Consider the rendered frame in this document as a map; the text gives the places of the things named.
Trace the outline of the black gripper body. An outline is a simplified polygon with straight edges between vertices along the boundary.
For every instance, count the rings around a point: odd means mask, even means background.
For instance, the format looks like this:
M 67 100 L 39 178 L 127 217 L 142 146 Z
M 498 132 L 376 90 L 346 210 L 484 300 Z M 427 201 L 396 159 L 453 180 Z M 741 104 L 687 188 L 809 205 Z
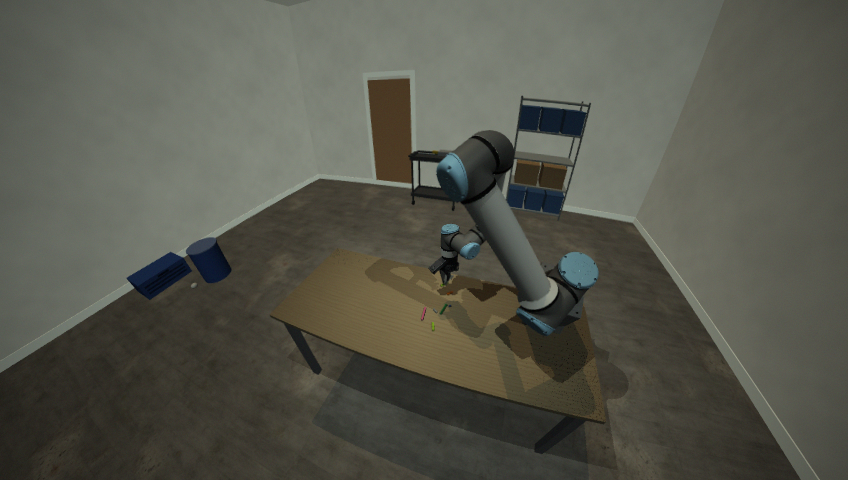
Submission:
M 443 256 L 442 256 L 442 257 L 443 257 Z M 455 257 L 453 257 L 454 259 L 453 259 L 453 258 L 445 258 L 445 257 L 443 257 L 443 258 L 444 258 L 444 259 L 449 260 L 449 262 L 448 262 L 445 266 L 443 266 L 443 267 L 441 268 L 441 270 L 442 270 L 445 274 L 447 274 L 447 272 L 448 272 L 448 271 L 449 271 L 449 272 L 450 272 L 450 271 L 451 271 L 451 272 L 453 272 L 453 271 L 458 271 L 458 270 L 459 270 L 459 262 L 457 261 L 457 260 L 458 260 L 458 253 L 457 253 L 457 255 L 456 255 Z M 451 259 L 451 260 L 450 260 L 450 259 Z M 458 269 L 457 269 L 457 266 L 458 266 Z M 453 267 L 453 268 L 452 268 L 452 267 Z M 452 268 L 452 269 L 451 269 L 451 268 Z M 456 269 L 455 269 L 455 268 L 456 268 Z M 447 270 L 448 270 L 448 271 L 447 271 Z

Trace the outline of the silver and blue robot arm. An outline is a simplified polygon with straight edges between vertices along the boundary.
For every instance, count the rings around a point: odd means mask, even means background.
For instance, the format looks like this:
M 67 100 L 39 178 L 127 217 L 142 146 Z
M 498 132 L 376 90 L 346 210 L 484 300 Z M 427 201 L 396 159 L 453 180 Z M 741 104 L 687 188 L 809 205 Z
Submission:
M 549 336 L 595 284 L 599 271 L 588 255 L 570 252 L 545 274 L 501 192 L 514 156 L 505 135 L 485 130 L 472 135 L 438 164 L 436 175 L 442 190 L 451 200 L 461 202 L 478 226 L 464 235 L 458 225 L 444 225 L 440 254 L 453 258 L 458 253 L 473 259 L 487 240 L 520 291 L 522 307 L 516 314 L 533 330 Z M 433 274 L 449 262 L 442 256 L 429 267 Z

